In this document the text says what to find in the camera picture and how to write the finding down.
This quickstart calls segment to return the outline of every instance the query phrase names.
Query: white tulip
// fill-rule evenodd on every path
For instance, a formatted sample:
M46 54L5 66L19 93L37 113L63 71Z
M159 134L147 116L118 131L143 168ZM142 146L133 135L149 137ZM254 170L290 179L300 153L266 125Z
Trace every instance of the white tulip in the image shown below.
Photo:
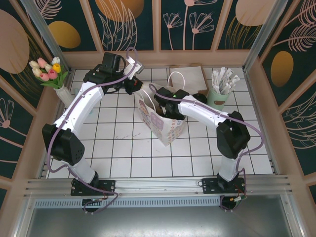
M35 77L40 77L40 74L42 74L42 71L39 68L32 68L33 74Z
M52 64L52 65L54 65L54 64L56 64L56 63L60 64L60 59L59 59L59 57L54 57L54 58L53 58L53 61L51 61L51 64Z
M49 64L45 64L45 70L48 72L50 69L53 69L53 67Z
M35 61L31 61L29 62L31 68L40 68L39 64Z

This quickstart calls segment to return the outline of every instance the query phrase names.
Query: white tile floor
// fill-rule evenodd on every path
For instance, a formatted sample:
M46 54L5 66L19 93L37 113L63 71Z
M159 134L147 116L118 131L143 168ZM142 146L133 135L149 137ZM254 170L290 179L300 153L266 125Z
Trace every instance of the white tile floor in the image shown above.
M244 120L259 129L252 101L241 68L232 68L241 80L229 97L223 111L239 111ZM76 70L71 93L78 91L88 70ZM205 68L210 83L212 68ZM167 84L168 70L144 69L140 80ZM140 120L135 110L134 96L123 90L108 94L92 110L85 121L79 139L85 146L84 155L100 178L119 177L170 177L216 175L221 154L217 149L216 131L193 118L186 119L182 135L165 147ZM260 137L249 129L249 149L260 143ZM59 162L52 161L57 168ZM272 174L273 168L265 147L242 158L240 168L246 174ZM48 178L67 178L63 169Z

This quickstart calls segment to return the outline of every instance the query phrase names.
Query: pen holder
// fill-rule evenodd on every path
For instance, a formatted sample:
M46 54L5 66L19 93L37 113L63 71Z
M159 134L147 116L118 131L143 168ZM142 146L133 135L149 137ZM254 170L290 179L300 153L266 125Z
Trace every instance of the pen holder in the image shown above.
M207 98L207 105L217 110L222 110L230 95L231 93L227 95L218 94L213 87L211 87Z

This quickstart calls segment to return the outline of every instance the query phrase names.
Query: white vase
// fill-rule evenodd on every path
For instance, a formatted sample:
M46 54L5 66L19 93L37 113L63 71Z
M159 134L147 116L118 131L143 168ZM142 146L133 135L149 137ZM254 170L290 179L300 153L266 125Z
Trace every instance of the white vase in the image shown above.
M59 99L66 105L66 107L69 107L73 102L74 97L69 92L68 88L63 85L60 89L54 88L54 90L56 91Z

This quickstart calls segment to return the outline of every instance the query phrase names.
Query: white paper bag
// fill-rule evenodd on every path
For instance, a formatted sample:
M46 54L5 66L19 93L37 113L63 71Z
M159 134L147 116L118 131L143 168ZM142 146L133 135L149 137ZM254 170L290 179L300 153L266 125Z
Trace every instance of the white paper bag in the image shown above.
M159 115L162 111L160 112L159 104L154 99L155 94L149 89L150 83L143 83L142 89L144 91L135 92L136 105L143 122L165 146L168 146L181 135L186 124L184 120L164 118ZM157 89L162 87L155 83L151 84L155 85Z

